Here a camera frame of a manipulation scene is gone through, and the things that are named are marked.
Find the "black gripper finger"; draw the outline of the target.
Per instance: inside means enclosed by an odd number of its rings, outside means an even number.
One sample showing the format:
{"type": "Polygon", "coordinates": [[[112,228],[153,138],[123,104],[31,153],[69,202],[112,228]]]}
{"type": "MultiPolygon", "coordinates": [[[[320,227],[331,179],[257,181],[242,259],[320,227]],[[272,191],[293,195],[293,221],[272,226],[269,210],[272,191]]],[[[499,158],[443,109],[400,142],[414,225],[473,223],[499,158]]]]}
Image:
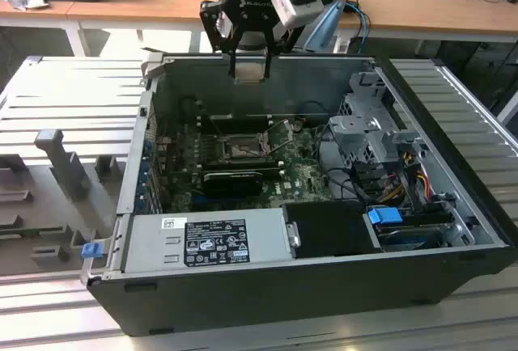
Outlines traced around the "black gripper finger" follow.
{"type": "Polygon", "coordinates": [[[221,51],[230,57],[228,74],[236,77],[236,50],[244,34],[244,23],[241,20],[236,3],[232,0],[202,1],[199,16],[208,36],[211,48],[214,52],[221,51]],[[237,16],[232,23],[229,36],[223,36],[218,29],[219,17],[225,13],[227,16],[237,16]]]}
{"type": "Polygon", "coordinates": [[[263,79],[270,77],[270,68],[273,57],[283,53],[290,53],[295,47],[296,42],[300,38],[304,26],[288,29],[279,40],[274,39],[274,28],[269,25],[262,26],[262,34],[264,36],[265,65],[263,79]]]}

